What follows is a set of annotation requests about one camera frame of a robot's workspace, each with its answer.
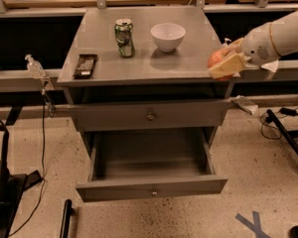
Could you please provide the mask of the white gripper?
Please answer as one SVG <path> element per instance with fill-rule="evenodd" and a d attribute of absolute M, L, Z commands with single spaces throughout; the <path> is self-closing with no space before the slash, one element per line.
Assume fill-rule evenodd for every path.
<path fill-rule="evenodd" d="M 208 60 L 208 70 L 212 78 L 232 76 L 244 70 L 245 60 L 239 54 L 244 52 L 252 64 L 263 65 L 279 60 L 281 55 L 273 43 L 272 24 L 266 23 L 251 30 L 244 38 L 231 41 L 222 53 L 214 53 Z"/>

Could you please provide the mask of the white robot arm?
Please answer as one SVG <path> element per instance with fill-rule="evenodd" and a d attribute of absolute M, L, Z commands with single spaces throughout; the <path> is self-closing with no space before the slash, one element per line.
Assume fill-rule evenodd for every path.
<path fill-rule="evenodd" d="M 230 78 L 249 64 L 262 66 L 295 53 L 298 53 L 298 10 L 223 45 L 209 57 L 208 71 L 214 79 Z"/>

